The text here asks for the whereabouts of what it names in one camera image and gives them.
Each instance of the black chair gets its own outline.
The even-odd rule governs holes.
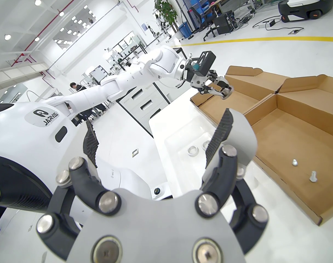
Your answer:
[[[192,12],[194,13],[194,15],[197,19],[198,26],[199,26],[198,32],[201,32],[205,28],[210,27],[210,30],[207,32],[207,34],[205,34],[205,36],[203,37],[203,40],[205,41],[205,38],[208,37],[208,35],[210,33],[213,33],[213,37],[215,37],[214,30],[216,30],[216,28],[212,28],[211,24],[213,23],[213,20],[216,18],[216,14],[212,11],[212,8],[209,8],[203,14],[200,14],[194,7],[191,7],[190,9],[192,10]]]

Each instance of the trash can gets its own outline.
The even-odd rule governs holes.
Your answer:
[[[185,38],[188,38],[192,35],[192,31],[190,30],[188,24],[185,22],[181,26],[179,26],[179,30],[184,35]]]

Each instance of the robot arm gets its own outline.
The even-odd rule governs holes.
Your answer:
[[[69,96],[55,96],[43,103],[50,104],[71,119],[78,113],[90,109],[106,100],[114,101],[124,96],[128,90],[150,84],[161,78],[175,78],[182,82],[189,82],[201,94],[211,93],[219,95],[222,99],[228,98],[232,87],[223,77],[218,77],[210,67],[214,63],[215,55],[203,52],[195,63],[192,59],[180,57],[173,49],[162,46],[160,49],[142,55],[127,71],[103,79],[101,85],[82,90]],[[220,91],[205,85],[207,80],[216,82]],[[70,104],[73,113],[70,113],[64,102]]]

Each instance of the open cardboard box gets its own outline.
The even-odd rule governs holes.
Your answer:
[[[333,78],[290,78],[245,114],[255,162],[320,225],[333,216]],[[298,166],[292,165],[293,159]],[[317,172],[317,182],[309,178]]]
[[[219,124],[227,108],[246,113],[261,100],[276,93],[288,77],[264,72],[259,68],[230,66],[225,78],[234,87],[234,92],[228,99],[222,100],[220,96],[200,93],[191,97],[191,102],[216,124]],[[211,86],[220,90],[215,84]]]

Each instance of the caster wheel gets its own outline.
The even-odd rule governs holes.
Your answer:
[[[283,23],[287,23],[287,22],[289,22],[289,19],[288,19],[287,16],[281,16],[281,21],[282,21]]]
[[[322,15],[322,12],[320,10],[314,10],[309,13],[309,18],[312,20],[319,19]]]

